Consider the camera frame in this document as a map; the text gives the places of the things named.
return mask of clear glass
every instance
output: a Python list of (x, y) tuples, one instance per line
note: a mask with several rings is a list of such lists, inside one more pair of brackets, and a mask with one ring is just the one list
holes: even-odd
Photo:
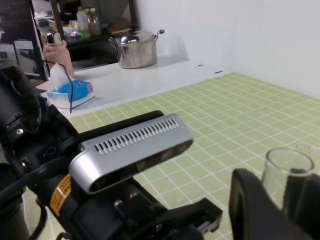
[(313, 160), (297, 150), (275, 148), (266, 154), (262, 184), (286, 215), (292, 216), (299, 200), (304, 199), (304, 189), (314, 168)]

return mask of black cable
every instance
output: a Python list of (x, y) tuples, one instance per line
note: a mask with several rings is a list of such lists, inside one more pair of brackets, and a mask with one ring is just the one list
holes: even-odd
[(47, 224), (47, 220), (48, 220), (48, 213), (46, 210), (46, 206), (39, 200), (38, 197), (36, 198), (35, 202), (40, 207), (40, 218), (39, 218), (39, 222), (36, 225), (33, 233), (29, 237), (29, 240), (38, 240), (39, 239), (41, 233), (43, 232), (43, 230)]
[(25, 176), (23, 178), (20, 178), (19, 180), (15, 181), (11, 185), (7, 186), (5, 189), (3, 189), (0, 192), (0, 205), (4, 204), (7, 200), (9, 201), (8, 197), (12, 196), (17, 191), (21, 190), (23, 187), (25, 187), (29, 182), (29, 177)]
[[(19, 96), (24, 96), (21, 92), (19, 92), (19, 91), (17, 90), (17, 88), (16, 88), (15, 85), (14, 85), (14, 81), (11, 80), (10, 83), (11, 83), (12, 89), (15, 91), (16, 94), (18, 94)], [(29, 134), (35, 134), (35, 133), (38, 132), (39, 128), (41, 127), (41, 124), (42, 124), (43, 119), (47, 117), (47, 116), (46, 116), (47, 106), (46, 106), (46, 103), (44, 103), (44, 105), (41, 105), (41, 104), (40, 104), (40, 101), (44, 101), (44, 99), (43, 99), (43, 97), (40, 97), (40, 96), (38, 96), (38, 95), (36, 95), (36, 94), (25, 95), (25, 97), (34, 97), (35, 100), (36, 100), (36, 102), (37, 102), (37, 104), (38, 104), (39, 115), (38, 115), (38, 118), (37, 118), (36, 128), (35, 128), (34, 130), (30, 130), (30, 129), (28, 129), (26, 126), (24, 126), (24, 125), (22, 124), (23, 128), (25, 129), (25, 131), (26, 131), (27, 133), (29, 133)]]
[(71, 234), (67, 232), (60, 232), (55, 240), (62, 240), (62, 238), (72, 240)]
[(69, 82), (71, 83), (71, 101), (70, 101), (70, 113), (72, 113), (72, 101), (73, 101), (73, 98), (74, 98), (74, 83), (71, 81), (71, 78), (67, 72), (67, 69), (66, 69), (66, 66), (63, 65), (63, 64), (60, 64), (58, 62), (54, 62), (54, 61), (48, 61), (48, 60), (43, 60), (45, 63), (47, 64), (59, 64), (60, 66), (63, 67), (64, 69), (64, 72), (65, 72), (65, 75), (66, 77), (68, 78)]
[(37, 169), (26, 174), (23, 178), (20, 178), (11, 185), (7, 186), (0, 192), (0, 205), (5, 203), (8, 197), (10, 197), (16, 191), (21, 190), (30, 183), (38, 183), (43, 179), (49, 179), (58, 174), (67, 172), (68, 166), (73, 157), (74, 156), (62, 156), (56, 158), (55, 160), (44, 163)]

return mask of orange warning label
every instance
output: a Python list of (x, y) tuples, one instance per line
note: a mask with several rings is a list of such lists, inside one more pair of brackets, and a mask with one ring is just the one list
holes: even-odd
[(59, 182), (51, 197), (50, 208), (58, 217), (60, 216), (60, 209), (62, 205), (71, 192), (70, 179), (71, 175), (69, 173)]

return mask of tissue box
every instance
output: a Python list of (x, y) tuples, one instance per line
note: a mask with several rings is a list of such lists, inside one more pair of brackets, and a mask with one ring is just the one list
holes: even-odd
[[(79, 106), (93, 97), (95, 97), (95, 92), (92, 84), (87, 81), (73, 80), (73, 97), (72, 97), (72, 108)], [(71, 102), (71, 83), (67, 83), (57, 90), (52, 90), (47, 92), (48, 100), (51, 104), (55, 105), (57, 108), (69, 109)]]

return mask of pot handle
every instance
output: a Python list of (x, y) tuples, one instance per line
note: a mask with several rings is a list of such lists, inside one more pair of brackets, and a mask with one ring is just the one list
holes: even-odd
[(154, 42), (156, 42), (159, 38), (159, 34), (164, 34), (166, 31), (164, 29), (161, 29), (159, 30), (157, 33), (156, 33), (156, 36), (154, 38)]
[(120, 60), (120, 56), (119, 56), (119, 52), (118, 52), (118, 45), (115, 43), (115, 39), (111, 36), (109, 37), (109, 41), (111, 42), (111, 45), (115, 48), (116, 51), (116, 58), (118, 59), (118, 61)]

